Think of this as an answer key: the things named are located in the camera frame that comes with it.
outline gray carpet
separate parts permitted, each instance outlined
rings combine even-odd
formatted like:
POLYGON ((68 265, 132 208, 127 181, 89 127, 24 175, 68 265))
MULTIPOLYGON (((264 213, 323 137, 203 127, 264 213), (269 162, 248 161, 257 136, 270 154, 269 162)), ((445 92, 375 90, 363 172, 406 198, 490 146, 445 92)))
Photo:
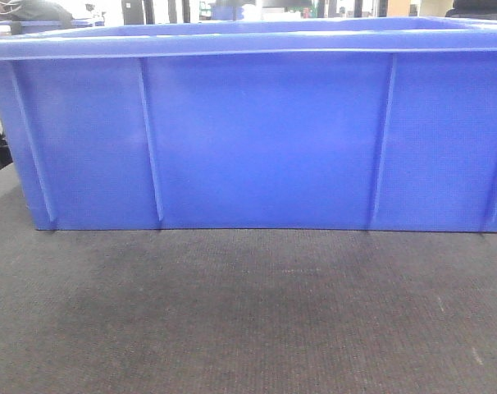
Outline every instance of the gray carpet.
POLYGON ((0 393, 497 393, 497 235, 38 232, 9 167, 0 393))

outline cable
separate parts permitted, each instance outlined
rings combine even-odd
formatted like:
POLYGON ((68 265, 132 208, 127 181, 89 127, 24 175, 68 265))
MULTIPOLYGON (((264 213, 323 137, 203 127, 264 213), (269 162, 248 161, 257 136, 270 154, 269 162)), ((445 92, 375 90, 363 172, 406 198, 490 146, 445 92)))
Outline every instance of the cable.
POLYGON ((0 0, 0 7, 0 15, 9 15, 22 8, 22 0, 0 0))

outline blue container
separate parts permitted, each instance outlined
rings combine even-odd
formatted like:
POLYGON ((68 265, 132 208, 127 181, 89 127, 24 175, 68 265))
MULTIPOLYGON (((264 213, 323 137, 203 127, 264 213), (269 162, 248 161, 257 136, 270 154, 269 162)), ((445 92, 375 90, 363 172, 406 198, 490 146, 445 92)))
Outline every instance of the blue container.
POLYGON ((0 39, 38 229, 497 231, 497 22, 0 39))
MULTIPOLYGON (((234 20, 234 8, 229 6, 212 6, 212 19, 215 21, 232 21, 234 20)), ((242 7, 235 9, 235 19, 237 21, 244 19, 242 7)))
MULTIPOLYGON (((12 21, 0 21, 0 27, 10 26, 12 23, 12 21)), ((17 23, 21 23, 23 34, 42 33, 49 30, 59 30, 62 27, 60 21, 23 21, 17 23)), ((80 27, 103 26, 104 20, 102 18, 75 19, 71 22, 71 24, 72 27, 75 29, 80 27)))

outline wall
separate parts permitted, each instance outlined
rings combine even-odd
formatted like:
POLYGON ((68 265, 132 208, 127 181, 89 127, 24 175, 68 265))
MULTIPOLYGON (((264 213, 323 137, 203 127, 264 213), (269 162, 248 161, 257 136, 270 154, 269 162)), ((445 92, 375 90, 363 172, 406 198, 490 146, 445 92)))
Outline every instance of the wall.
POLYGON ((453 8, 452 0, 422 0, 420 16, 445 16, 453 8))
POLYGON ((387 16, 408 16, 411 0, 389 0, 387 16))

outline plastic crate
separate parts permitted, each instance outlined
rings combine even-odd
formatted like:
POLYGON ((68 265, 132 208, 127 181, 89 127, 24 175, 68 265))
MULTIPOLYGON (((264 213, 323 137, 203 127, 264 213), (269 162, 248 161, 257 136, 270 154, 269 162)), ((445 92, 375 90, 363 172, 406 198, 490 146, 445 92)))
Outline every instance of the plastic crate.
POLYGON ((497 22, 1 38, 0 113, 39 229, 497 231, 497 22))
MULTIPOLYGON (((1 35, 1 29, 3 27, 9 29, 12 23, 14 22, 0 21, 0 35, 1 35)), ((23 21, 16 23, 21 23, 23 34, 42 33, 44 31, 59 30, 62 27, 60 21, 23 21)), ((71 24, 72 27, 75 29, 81 27, 104 26, 104 20, 102 18, 75 19, 71 22, 71 24)))

